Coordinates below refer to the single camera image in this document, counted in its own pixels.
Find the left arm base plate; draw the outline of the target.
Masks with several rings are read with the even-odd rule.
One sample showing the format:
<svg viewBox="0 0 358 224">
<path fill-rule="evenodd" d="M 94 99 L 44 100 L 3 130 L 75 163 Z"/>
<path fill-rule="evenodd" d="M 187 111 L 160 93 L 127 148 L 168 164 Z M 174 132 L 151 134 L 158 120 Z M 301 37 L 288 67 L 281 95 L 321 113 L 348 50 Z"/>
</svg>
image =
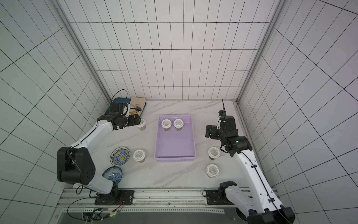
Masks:
<svg viewBox="0 0 358 224">
<path fill-rule="evenodd" d="M 98 194 L 94 202 L 95 205 L 132 205 L 134 190 L 118 190 L 115 189 L 110 194 Z"/>
</svg>

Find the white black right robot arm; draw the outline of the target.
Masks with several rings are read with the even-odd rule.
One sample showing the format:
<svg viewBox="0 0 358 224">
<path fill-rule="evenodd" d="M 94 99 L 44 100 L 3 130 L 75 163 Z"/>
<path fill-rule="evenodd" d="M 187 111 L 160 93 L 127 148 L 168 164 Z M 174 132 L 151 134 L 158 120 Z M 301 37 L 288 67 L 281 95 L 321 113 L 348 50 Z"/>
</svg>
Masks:
<svg viewBox="0 0 358 224">
<path fill-rule="evenodd" d="M 207 125 L 205 136 L 219 140 L 220 150 L 228 153 L 238 164 L 251 192 L 243 193 L 233 181 L 223 182 L 218 188 L 219 199 L 232 203 L 237 215 L 248 224 L 292 224 L 296 216 L 291 207 L 283 205 L 265 178 L 253 148 L 245 136 L 240 136 L 235 119 L 226 111 L 219 111 L 218 125 Z"/>
</svg>

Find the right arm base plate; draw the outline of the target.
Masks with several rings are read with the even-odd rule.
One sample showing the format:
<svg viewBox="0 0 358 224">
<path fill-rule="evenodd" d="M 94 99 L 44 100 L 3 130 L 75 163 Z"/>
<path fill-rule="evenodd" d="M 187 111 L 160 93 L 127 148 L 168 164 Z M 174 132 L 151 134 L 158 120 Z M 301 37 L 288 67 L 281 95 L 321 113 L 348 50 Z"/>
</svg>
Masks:
<svg viewBox="0 0 358 224">
<path fill-rule="evenodd" d="M 222 194 L 217 189 L 207 189 L 203 192 L 208 205 L 224 205 Z"/>
</svg>

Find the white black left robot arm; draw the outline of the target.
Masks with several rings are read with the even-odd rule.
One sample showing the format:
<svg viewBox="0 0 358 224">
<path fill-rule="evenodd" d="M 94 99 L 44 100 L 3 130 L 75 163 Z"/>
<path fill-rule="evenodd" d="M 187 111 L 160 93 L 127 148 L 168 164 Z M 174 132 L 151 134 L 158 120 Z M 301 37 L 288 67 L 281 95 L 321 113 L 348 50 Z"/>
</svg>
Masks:
<svg viewBox="0 0 358 224">
<path fill-rule="evenodd" d="M 102 115 L 95 126 L 69 147 L 57 152 L 57 179 L 68 184 L 81 184 L 100 195 L 111 193 L 114 183 L 96 172 L 91 154 L 113 130 L 139 125 L 139 115 L 119 115 L 114 112 Z"/>
</svg>

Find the purple perforated plastic basket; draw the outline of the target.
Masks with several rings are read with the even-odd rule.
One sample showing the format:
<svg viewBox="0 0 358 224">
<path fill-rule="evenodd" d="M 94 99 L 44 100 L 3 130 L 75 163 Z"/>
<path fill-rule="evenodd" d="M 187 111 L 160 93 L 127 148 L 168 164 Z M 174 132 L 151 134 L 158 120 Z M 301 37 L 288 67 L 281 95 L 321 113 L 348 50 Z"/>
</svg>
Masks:
<svg viewBox="0 0 358 224">
<path fill-rule="evenodd" d="M 165 119 L 172 123 L 168 131 L 162 127 Z M 183 121 L 180 131 L 174 126 L 177 119 Z M 193 119 L 190 114 L 166 114 L 158 117 L 154 158 L 159 162 L 193 161 L 196 158 Z"/>
</svg>

